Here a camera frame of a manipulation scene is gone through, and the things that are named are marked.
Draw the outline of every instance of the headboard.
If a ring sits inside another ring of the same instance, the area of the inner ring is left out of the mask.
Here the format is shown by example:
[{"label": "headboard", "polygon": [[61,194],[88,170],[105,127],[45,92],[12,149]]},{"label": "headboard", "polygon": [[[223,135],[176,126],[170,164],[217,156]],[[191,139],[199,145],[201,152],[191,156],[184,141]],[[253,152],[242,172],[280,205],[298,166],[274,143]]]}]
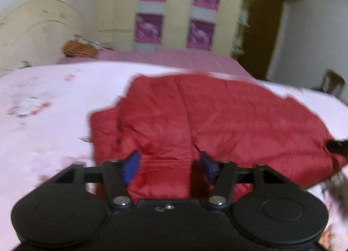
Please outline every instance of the headboard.
[{"label": "headboard", "polygon": [[23,66],[53,64],[61,47],[84,31],[84,20],[60,0],[32,0],[0,18],[0,76]]}]

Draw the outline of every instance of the wicker basket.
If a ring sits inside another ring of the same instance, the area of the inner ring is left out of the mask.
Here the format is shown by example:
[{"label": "wicker basket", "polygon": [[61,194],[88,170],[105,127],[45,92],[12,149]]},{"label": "wicker basket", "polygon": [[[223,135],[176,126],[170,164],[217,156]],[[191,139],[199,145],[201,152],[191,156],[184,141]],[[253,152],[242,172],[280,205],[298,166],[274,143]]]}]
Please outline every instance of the wicker basket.
[{"label": "wicker basket", "polygon": [[98,54],[98,50],[95,47],[74,40],[67,42],[62,47],[62,51],[67,57],[95,58]]}]

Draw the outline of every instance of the wooden chair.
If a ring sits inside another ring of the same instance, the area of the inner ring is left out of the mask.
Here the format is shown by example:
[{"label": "wooden chair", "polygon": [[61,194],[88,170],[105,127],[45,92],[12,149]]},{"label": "wooden chair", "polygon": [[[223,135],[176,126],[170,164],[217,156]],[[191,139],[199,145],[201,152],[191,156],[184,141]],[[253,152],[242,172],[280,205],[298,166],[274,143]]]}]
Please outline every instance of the wooden chair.
[{"label": "wooden chair", "polygon": [[323,77],[323,82],[321,83],[321,88],[325,93],[332,94],[336,98],[339,98],[344,90],[346,81],[341,75],[333,71],[332,69],[327,69]]}]

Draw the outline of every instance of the door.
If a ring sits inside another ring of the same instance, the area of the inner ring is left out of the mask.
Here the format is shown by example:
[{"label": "door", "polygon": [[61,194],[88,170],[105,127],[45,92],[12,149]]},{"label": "door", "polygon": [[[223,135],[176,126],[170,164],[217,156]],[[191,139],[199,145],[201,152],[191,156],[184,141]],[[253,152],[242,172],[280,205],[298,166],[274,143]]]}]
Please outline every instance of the door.
[{"label": "door", "polygon": [[249,7],[249,28],[245,29],[238,62],[257,79],[265,79],[276,43],[284,0],[255,0]]}]

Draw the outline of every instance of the folded red clothing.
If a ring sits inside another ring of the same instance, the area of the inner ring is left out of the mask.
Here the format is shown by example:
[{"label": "folded red clothing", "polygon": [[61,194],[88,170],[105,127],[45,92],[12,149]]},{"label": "folded red clothing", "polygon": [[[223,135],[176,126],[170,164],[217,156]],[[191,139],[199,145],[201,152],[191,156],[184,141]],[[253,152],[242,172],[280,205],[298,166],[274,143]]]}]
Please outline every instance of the folded red clothing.
[{"label": "folded red clothing", "polygon": [[[142,152],[128,186],[135,200],[206,195],[198,151],[240,167],[264,163],[304,188],[347,163],[326,150],[327,128],[294,99],[205,75],[138,77],[116,107],[90,122],[97,165]],[[237,185],[234,200],[249,190]]]}]

